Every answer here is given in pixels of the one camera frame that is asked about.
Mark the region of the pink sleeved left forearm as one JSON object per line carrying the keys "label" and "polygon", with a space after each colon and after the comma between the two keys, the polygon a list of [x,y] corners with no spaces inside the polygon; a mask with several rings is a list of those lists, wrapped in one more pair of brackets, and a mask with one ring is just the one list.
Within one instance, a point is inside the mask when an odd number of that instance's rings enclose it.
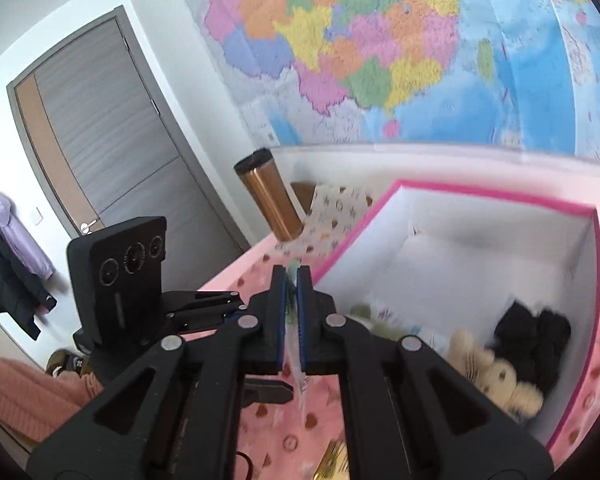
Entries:
{"label": "pink sleeved left forearm", "polygon": [[35,443],[103,391],[92,373],[62,372],[53,377],[21,361],[0,358],[0,422]]}

